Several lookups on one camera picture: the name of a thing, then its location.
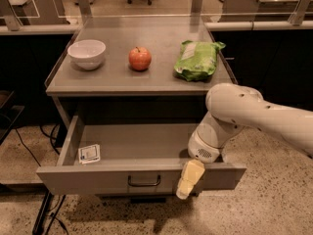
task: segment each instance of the white bowl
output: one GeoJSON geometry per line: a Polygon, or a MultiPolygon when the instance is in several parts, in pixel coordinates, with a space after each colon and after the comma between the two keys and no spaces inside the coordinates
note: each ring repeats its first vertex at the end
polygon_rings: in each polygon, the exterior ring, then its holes
{"type": "Polygon", "coordinates": [[[81,40],[67,49],[71,61],[85,70],[93,70],[105,58],[106,45],[98,40],[81,40]]]}

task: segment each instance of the drawer handle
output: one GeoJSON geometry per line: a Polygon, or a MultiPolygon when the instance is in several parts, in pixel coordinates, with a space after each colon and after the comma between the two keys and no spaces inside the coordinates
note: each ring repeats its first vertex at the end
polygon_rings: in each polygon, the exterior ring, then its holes
{"type": "Polygon", "coordinates": [[[156,183],[133,183],[131,181],[131,176],[128,176],[128,185],[132,187],[153,187],[158,186],[160,183],[160,175],[157,176],[156,183]]]}

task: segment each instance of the cable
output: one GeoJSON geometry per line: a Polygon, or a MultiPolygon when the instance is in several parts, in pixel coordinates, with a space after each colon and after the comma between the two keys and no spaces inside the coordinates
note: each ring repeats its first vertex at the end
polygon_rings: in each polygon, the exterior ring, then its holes
{"type": "Polygon", "coordinates": [[[43,125],[39,125],[39,128],[42,132],[43,135],[45,135],[46,137],[48,137],[50,139],[50,144],[53,148],[53,150],[59,155],[60,152],[58,151],[58,149],[56,148],[56,145],[53,143],[53,141],[57,140],[56,137],[54,137],[54,133],[55,133],[55,130],[56,128],[59,126],[59,124],[57,123],[51,130],[50,134],[47,134],[44,129],[43,129],[43,125]]]}
{"type": "Polygon", "coordinates": [[[40,130],[41,130],[41,133],[44,134],[46,137],[52,138],[52,139],[57,139],[56,137],[53,137],[53,136],[47,134],[47,133],[44,131],[42,124],[39,125],[39,128],[40,128],[40,130]]]}
{"type": "Polygon", "coordinates": [[[35,161],[38,163],[38,165],[41,166],[40,162],[39,162],[39,161],[36,159],[36,157],[32,154],[32,152],[30,151],[30,149],[23,143],[22,137],[20,136],[18,130],[17,130],[17,129],[15,129],[15,130],[16,130],[16,132],[17,132],[19,138],[20,138],[20,141],[21,141],[22,145],[30,152],[30,154],[31,154],[32,157],[35,159],[35,161]]]}
{"type": "Polygon", "coordinates": [[[54,210],[54,209],[58,206],[59,201],[60,201],[60,196],[59,196],[59,199],[58,199],[57,203],[56,203],[52,208],[50,208],[49,210],[47,210],[47,212],[50,212],[50,211],[54,210]]]}
{"type": "Polygon", "coordinates": [[[61,206],[62,206],[62,204],[63,204],[63,202],[64,202],[64,200],[65,200],[65,198],[66,198],[66,196],[67,196],[67,195],[63,195],[63,196],[62,196],[61,202],[60,202],[60,204],[59,204],[59,206],[58,206],[56,212],[55,212],[55,213],[51,213],[50,216],[52,217],[52,219],[51,219],[51,221],[50,221],[50,223],[49,223],[49,226],[48,226],[48,228],[47,228],[47,230],[46,230],[46,232],[45,232],[45,235],[48,235],[48,232],[49,232],[49,230],[50,230],[50,228],[51,228],[51,225],[52,225],[52,223],[54,222],[55,219],[59,222],[59,224],[60,224],[61,227],[64,229],[64,231],[68,234],[66,226],[65,226],[59,219],[57,219],[57,214],[58,214],[58,212],[59,212],[59,210],[60,210],[60,208],[61,208],[61,206]]]}
{"type": "Polygon", "coordinates": [[[59,152],[58,149],[56,148],[56,145],[53,143],[53,139],[52,139],[53,133],[55,132],[55,130],[56,130],[56,128],[57,128],[58,126],[59,126],[59,124],[56,124],[56,125],[52,128],[52,130],[51,130],[51,133],[50,133],[50,144],[51,144],[53,150],[59,155],[60,152],[59,152]]]}

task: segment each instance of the black panel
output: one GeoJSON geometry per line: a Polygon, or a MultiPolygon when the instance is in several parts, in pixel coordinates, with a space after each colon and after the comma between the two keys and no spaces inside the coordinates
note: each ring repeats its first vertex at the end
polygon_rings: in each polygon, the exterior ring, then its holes
{"type": "Polygon", "coordinates": [[[212,32],[240,85],[277,104],[313,110],[313,30],[212,32]]]}
{"type": "Polygon", "coordinates": [[[0,89],[14,90],[25,109],[20,125],[55,122],[59,115],[44,81],[72,35],[0,36],[0,89]]]}

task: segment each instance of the metal post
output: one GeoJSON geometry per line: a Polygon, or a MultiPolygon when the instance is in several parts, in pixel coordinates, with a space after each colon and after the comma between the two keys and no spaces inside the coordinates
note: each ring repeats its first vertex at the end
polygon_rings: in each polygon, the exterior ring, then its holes
{"type": "Polygon", "coordinates": [[[9,0],[0,0],[0,11],[9,30],[17,31],[20,29],[21,24],[16,18],[9,0]]]}
{"type": "Polygon", "coordinates": [[[47,190],[46,195],[42,201],[35,225],[32,229],[33,235],[40,235],[43,234],[43,222],[45,220],[45,217],[47,216],[48,209],[51,205],[51,201],[53,199],[52,194],[47,190]]]}
{"type": "Polygon", "coordinates": [[[65,108],[62,106],[60,99],[58,97],[52,97],[52,100],[53,100],[55,106],[57,107],[57,110],[60,114],[60,117],[61,117],[64,125],[66,126],[67,129],[69,129],[70,121],[71,121],[69,114],[67,113],[65,108]]]}
{"type": "Polygon", "coordinates": [[[191,14],[199,15],[201,13],[201,9],[202,9],[202,0],[193,0],[191,14]]]}
{"type": "Polygon", "coordinates": [[[310,2],[311,0],[299,0],[288,22],[292,25],[301,25],[310,2]]]}
{"type": "Polygon", "coordinates": [[[89,0],[77,0],[80,9],[82,21],[85,23],[88,18],[92,17],[89,0]]]}

